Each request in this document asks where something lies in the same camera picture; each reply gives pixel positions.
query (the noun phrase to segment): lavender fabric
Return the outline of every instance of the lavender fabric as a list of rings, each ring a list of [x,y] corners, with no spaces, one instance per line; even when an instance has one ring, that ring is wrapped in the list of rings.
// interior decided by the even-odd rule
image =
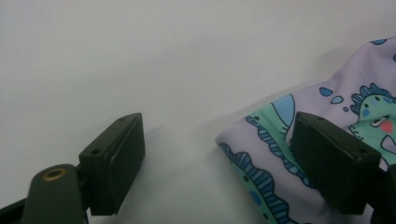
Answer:
[[[297,111],[328,119],[382,154],[380,167],[396,163],[396,37],[363,45],[325,82],[257,109],[218,135],[232,167],[266,223],[369,224],[326,204],[290,153]]]

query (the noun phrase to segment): cartoon dinosaur print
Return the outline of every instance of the cartoon dinosaur print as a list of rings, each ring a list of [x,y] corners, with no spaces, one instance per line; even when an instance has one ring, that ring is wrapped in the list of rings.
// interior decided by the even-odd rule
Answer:
[[[251,199],[257,204],[268,224],[298,224],[289,217],[289,205],[275,193],[272,175],[255,167],[248,153],[233,153],[230,146],[220,144],[233,165],[239,178],[243,180]]]
[[[289,94],[253,112],[245,120],[257,128],[260,139],[283,161],[285,168],[298,176],[307,187],[313,188],[286,142],[286,134],[294,121],[294,111],[294,98]]]
[[[362,86],[360,94],[353,94],[350,108],[359,116],[349,130],[361,141],[375,148],[388,165],[396,163],[396,98],[388,91]]]

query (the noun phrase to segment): pink cheek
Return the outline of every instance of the pink cheek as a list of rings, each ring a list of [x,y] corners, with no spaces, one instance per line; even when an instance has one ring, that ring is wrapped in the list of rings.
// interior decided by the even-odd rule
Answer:
[[[390,120],[383,122],[380,127],[381,130],[384,131],[385,133],[393,132],[392,121]]]

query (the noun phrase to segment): white tabletop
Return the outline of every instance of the white tabletop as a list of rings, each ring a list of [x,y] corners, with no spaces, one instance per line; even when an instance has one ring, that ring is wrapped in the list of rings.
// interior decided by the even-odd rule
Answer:
[[[142,112],[147,156],[117,216],[262,223],[216,135],[396,35],[394,0],[2,1],[0,207],[115,119]]]

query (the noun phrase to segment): fabric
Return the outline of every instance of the fabric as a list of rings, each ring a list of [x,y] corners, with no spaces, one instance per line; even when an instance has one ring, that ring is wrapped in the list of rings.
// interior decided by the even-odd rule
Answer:
[[[216,142],[270,224],[369,224],[326,204],[293,158],[289,145],[297,111],[319,115],[396,163],[396,37],[362,46],[325,82],[264,105],[232,124]]]

